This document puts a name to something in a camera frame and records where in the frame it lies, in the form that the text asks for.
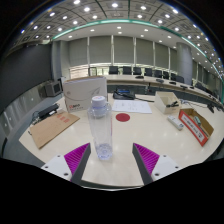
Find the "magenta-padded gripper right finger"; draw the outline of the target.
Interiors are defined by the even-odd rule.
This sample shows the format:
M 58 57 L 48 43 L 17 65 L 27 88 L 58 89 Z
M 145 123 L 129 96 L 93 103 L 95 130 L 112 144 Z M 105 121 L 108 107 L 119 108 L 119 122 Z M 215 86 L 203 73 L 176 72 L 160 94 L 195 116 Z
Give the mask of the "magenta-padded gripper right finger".
M 132 153 L 145 185 L 164 178 L 181 169 L 181 167 L 168 155 L 159 155 L 137 143 L 133 144 Z

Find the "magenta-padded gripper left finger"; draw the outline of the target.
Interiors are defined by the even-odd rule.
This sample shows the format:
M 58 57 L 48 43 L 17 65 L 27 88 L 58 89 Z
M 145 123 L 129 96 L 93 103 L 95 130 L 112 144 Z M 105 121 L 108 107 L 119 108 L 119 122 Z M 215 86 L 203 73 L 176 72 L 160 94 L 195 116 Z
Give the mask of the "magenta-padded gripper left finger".
M 46 164 L 42 169 L 79 185 L 91 153 L 89 143 L 79 146 L 66 155 L 58 154 Z

